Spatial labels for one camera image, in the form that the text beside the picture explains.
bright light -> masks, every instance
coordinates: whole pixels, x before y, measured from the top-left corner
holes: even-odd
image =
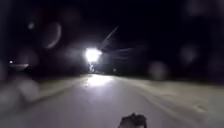
[[[93,75],[88,78],[87,83],[89,86],[105,86],[112,80],[110,76]]]
[[[98,61],[101,54],[102,52],[96,48],[88,48],[86,49],[85,57],[89,63],[94,63]]]

road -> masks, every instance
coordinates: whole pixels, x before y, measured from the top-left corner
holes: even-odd
[[[175,114],[158,107],[153,100],[128,82],[112,76],[94,75],[3,119],[0,127],[117,128],[121,118],[133,112],[144,114],[150,128],[202,127],[200,123],[189,123],[188,119],[183,119],[184,116],[173,116]],[[185,110],[178,106],[175,109]]]

street light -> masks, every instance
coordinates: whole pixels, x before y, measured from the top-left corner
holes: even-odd
[[[85,58],[89,63],[96,63],[102,52],[96,48],[87,48],[85,52]]]

night sky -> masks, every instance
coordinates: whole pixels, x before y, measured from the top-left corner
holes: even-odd
[[[186,1],[182,0],[20,0],[14,2],[9,18],[9,37],[13,38],[9,39],[8,47],[30,46],[41,53],[38,48],[40,33],[55,21],[61,23],[63,31],[62,39],[53,51],[70,44],[75,47],[87,45],[86,42],[91,41],[99,46],[118,26],[109,44],[103,48],[110,54],[111,65],[123,68],[129,64],[135,70],[127,69],[128,73],[141,74],[150,61],[159,60],[178,74],[182,72],[178,60],[182,46],[195,44],[203,54],[192,70],[207,63],[211,46],[209,20],[200,15],[189,16],[185,5]],[[73,17],[72,23],[63,19],[66,9],[72,10],[67,16]],[[32,21],[36,26],[30,32],[26,25]],[[114,53],[126,48],[131,50]],[[202,73],[204,68],[199,70],[197,72]]]

dark sky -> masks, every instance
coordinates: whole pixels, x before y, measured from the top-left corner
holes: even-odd
[[[188,16],[185,2],[184,0],[18,0],[14,3],[9,20],[9,35],[10,38],[13,37],[10,40],[13,46],[32,44],[36,47],[38,41],[34,39],[38,39],[41,35],[38,33],[43,32],[48,23],[57,21],[63,28],[59,46],[71,42],[80,43],[76,41],[80,37],[86,39],[95,36],[96,42],[100,42],[119,26],[105,49],[113,51],[134,48],[126,53],[132,57],[134,66],[144,67],[150,60],[160,60],[175,69],[179,63],[180,48],[189,42],[200,47],[204,54],[200,63],[205,63],[205,56],[208,56],[210,47],[209,22],[200,15]],[[77,26],[66,24],[60,17],[66,8],[75,10],[76,13],[72,13],[71,17],[76,15],[76,20],[73,21],[77,22]],[[30,33],[26,30],[26,25],[32,20],[37,21],[37,30]]]

